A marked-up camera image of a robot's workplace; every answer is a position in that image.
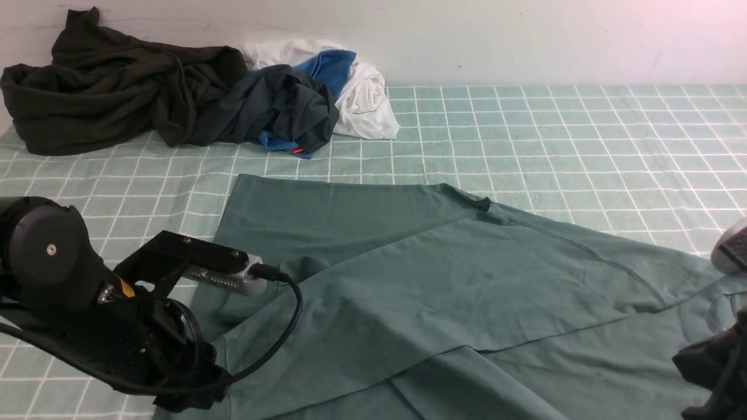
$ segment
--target green t-shirt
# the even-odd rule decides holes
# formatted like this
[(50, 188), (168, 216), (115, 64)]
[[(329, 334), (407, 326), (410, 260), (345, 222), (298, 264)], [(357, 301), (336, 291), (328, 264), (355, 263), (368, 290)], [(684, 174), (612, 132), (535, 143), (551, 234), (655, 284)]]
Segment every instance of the green t-shirt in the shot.
[[(301, 282), (286, 344), (209, 411), (157, 419), (679, 419), (708, 394), (671, 358), (747, 303), (708, 261), (449, 185), (239, 176), (215, 242)], [(269, 284), (192, 307), (231, 372), (295, 305)]]

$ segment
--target white wall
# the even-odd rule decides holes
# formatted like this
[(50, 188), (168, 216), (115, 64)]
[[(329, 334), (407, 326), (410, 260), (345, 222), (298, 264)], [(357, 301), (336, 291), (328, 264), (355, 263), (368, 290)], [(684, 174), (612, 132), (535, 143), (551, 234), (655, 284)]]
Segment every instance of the white wall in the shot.
[(48, 63), (91, 5), (164, 43), (334, 40), (389, 84), (747, 83), (745, 0), (0, 0), (0, 65)]

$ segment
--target fabric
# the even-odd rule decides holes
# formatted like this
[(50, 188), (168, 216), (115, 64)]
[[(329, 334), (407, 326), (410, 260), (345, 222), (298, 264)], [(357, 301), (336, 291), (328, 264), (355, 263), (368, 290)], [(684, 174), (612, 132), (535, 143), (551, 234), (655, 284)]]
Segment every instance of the fabric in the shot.
[[(706, 260), (448, 185), (241, 175), (215, 241), (293, 275), (305, 311), (223, 403), (156, 419), (675, 420), (707, 393), (671, 357), (747, 303)], [(200, 285), (192, 307), (236, 372), (294, 304)]]
[(155, 129), (170, 146), (194, 130), (196, 109), (247, 74), (227, 46), (152, 43), (99, 26), (99, 10), (69, 10), (52, 64), (8, 67), (5, 106), (28, 151), (73, 155)]
[(271, 132), (296, 143), (304, 153), (313, 153), (329, 143), (338, 116), (327, 86), (278, 64), (249, 72), (228, 95), (200, 107), (188, 143), (243, 143)]
[[(294, 67), (294, 70), (309, 75), (318, 84), (325, 84), (332, 93), (332, 98), (337, 100), (343, 86), (347, 82), (350, 65), (353, 64), (355, 59), (355, 52), (343, 49), (329, 49), (298, 64)], [(284, 150), (301, 158), (311, 158), (313, 156), (313, 153), (306, 152), (295, 141), (275, 136), (271, 132), (262, 132), (258, 141), (270, 151)]]
[(397, 138), (400, 124), (384, 88), (384, 76), (371, 63), (356, 63), (335, 106), (335, 133), (365, 139)]
[[(244, 53), (252, 68), (261, 69), (274, 64), (296, 66), (330, 49), (344, 47), (327, 40), (291, 39), (247, 43)], [(373, 64), (353, 63), (335, 106), (340, 111), (336, 134), (369, 140), (397, 138), (400, 125), (386, 96), (384, 76)]]
[(253, 69), (264, 69), (275, 64), (297, 66), (329, 49), (345, 48), (328, 40), (303, 38), (244, 44), (244, 54)]

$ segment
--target pile of clothes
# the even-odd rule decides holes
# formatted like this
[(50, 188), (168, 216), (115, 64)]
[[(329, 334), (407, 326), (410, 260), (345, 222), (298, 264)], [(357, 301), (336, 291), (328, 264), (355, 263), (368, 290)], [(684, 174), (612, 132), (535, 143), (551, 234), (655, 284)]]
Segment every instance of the pile of clothes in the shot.
[(304, 158), (332, 133), (395, 138), (384, 79), (326, 41), (188, 48), (99, 25), (69, 10), (52, 64), (8, 67), (5, 106), (29, 152), (75, 155), (155, 130), (169, 146), (259, 143)]

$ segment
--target yellow sticker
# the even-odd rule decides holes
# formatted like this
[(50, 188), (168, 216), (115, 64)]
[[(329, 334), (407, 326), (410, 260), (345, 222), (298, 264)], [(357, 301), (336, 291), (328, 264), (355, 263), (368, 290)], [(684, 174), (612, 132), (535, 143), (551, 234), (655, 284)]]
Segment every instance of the yellow sticker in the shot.
[(120, 282), (122, 283), (122, 293), (126, 297), (135, 297), (135, 291), (132, 290), (132, 287), (125, 280), (120, 279)]

